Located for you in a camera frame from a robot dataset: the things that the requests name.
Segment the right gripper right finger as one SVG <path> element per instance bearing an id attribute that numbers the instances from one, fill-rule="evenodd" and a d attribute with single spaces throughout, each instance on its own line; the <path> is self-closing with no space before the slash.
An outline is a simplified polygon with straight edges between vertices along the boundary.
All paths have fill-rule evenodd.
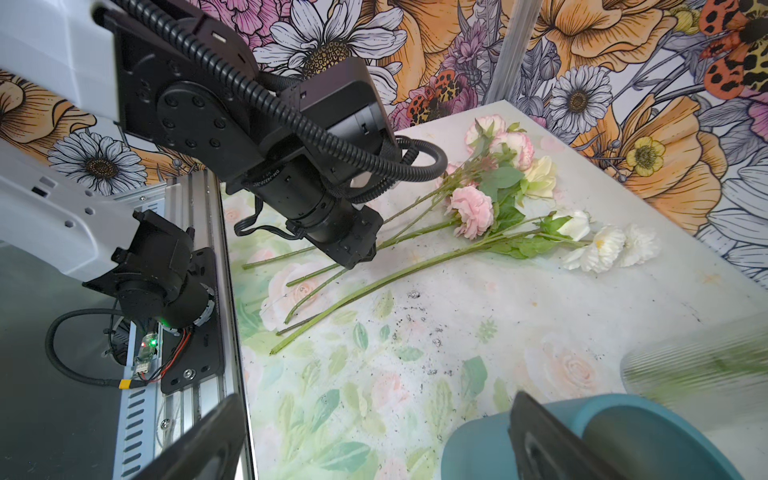
<path id="1" fill-rule="evenodd" d="M 624 479 L 524 391 L 514 398 L 508 433 L 519 479 Z"/>

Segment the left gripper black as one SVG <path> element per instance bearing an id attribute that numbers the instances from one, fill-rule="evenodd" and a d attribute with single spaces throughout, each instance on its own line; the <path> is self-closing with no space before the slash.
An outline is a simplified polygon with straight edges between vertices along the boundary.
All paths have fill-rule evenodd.
<path id="1" fill-rule="evenodd" d="M 309 80 L 260 70 L 239 33 L 185 1 L 121 1 L 113 13 L 119 123 L 191 156 L 229 192 L 253 194 L 351 269 L 371 261 L 383 220 L 365 204 L 399 150 L 372 79 L 345 60 Z"/>

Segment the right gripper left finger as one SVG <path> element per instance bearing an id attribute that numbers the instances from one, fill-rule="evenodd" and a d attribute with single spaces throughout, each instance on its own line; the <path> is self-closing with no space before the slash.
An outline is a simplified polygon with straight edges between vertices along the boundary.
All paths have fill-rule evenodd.
<path id="1" fill-rule="evenodd" d="M 142 469 L 135 479 L 234 479 L 245 438 L 242 397 L 232 394 Z"/>

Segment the teal ceramic vase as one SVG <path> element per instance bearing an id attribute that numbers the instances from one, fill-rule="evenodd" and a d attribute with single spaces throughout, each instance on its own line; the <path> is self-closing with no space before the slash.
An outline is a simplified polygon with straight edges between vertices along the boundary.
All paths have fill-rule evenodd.
<path id="1" fill-rule="evenodd" d="M 606 394 L 541 405 L 624 479 L 741 476 L 689 422 L 642 397 Z M 459 427 L 446 442 L 442 478 L 519 479 L 508 433 L 511 409 Z"/>

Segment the clear ribbed glass vase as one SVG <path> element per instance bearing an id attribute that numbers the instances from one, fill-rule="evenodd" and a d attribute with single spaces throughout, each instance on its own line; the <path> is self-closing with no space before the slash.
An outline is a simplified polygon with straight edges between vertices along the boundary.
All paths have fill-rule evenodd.
<path id="1" fill-rule="evenodd" d="M 767 314 L 638 347 L 620 363 L 625 390 L 701 431 L 767 422 Z"/>

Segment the small pink carnation stem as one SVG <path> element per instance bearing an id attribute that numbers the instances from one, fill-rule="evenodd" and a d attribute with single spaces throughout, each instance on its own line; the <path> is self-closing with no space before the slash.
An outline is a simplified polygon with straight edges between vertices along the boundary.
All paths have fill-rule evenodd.
<path id="1" fill-rule="evenodd" d="M 392 238 L 385 240 L 381 249 L 394 247 L 408 240 L 420 236 L 455 227 L 457 235 L 469 240 L 476 239 L 487 232 L 492 226 L 495 215 L 492 198 L 483 193 L 477 185 L 470 184 L 452 190 L 450 193 L 444 192 L 438 195 L 439 200 L 446 200 L 446 219 L 433 225 L 415 229 L 415 227 L 436 209 L 437 204 L 431 205 L 424 212 L 419 214 L 414 220 L 410 221 L 400 232 Z M 324 267 L 316 272 L 306 274 L 287 283 L 287 286 L 299 286 L 308 280 L 315 280 L 321 274 L 334 271 L 334 273 L 322 281 L 312 290 L 308 290 L 288 311 L 285 316 L 284 324 L 290 324 L 296 315 L 311 301 L 313 301 L 326 287 L 334 283 L 337 279 L 344 276 L 347 270 L 341 267 Z"/>

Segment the cream rose stem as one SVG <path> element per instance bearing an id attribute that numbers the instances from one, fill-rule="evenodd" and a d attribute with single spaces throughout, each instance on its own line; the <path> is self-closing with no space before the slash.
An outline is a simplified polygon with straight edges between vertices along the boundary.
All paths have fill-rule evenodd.
<path id="1" fill-rule="evenodd" d="M 536 216 L 523 212 L 527 200 L 552 200 L 556 183 L 556 168 L 552 160 L 548 157 L 536 159 L 525 181 L 516 187 L 498 192 L 500 205 L 493 207 L 494 213 L 500 214 L 500 222 L 493 225 L 489 232 L 469 240 L 459 237 L 455 227 L 444 230 L 451 230 L 455 237 L 467 241 L 466 246 L 457 250 L 459 255 L 495 251 L 513 258 L 528 259 L 557 247 L 585 247 L 591 227 L 584 214 L 552 211 Z M 428 213 L 415 229 L 446 219 L 446 200 L 428 200 L 426 203 L 426 209 L 434 204 L 437 204 L 437 207 Z"/>

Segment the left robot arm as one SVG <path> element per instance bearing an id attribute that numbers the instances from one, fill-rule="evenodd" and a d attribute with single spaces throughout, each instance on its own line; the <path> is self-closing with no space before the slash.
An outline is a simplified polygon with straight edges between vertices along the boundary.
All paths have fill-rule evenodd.
<path id="1" fill-rule="evenodd" d="M 192 231 L 117 194 L 202 166 L 351 269 L 382 224 L 363 198 L 402 164 L 360 61 L 281 78 L 183 1 L 3 2 L 1 144 L 2 239 L 183 332 L 215 308 Z"/>

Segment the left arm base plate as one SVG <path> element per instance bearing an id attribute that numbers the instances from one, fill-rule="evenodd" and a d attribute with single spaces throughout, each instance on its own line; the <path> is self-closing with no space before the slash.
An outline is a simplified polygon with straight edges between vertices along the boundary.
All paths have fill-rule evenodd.
<path id="1" fill-rule="evenodd" d="M 163 328 L 162 364 L 170 364 L 160 380 L 160 390 L 164 395 L 198 385 L 224 372 L 217 258 L 212 248 L 193 252 L 189 278 L 192 291 L 196 292 L 196 287 L 203 288 L 207 297 L 205 303 L 193 300 L 190 308 L 172 308 L 172 314 L 196 313 L 193 322 L 187 325 L 188 341 L 179 355 L 176 355 L 176 350 L 183 332 Z"/>

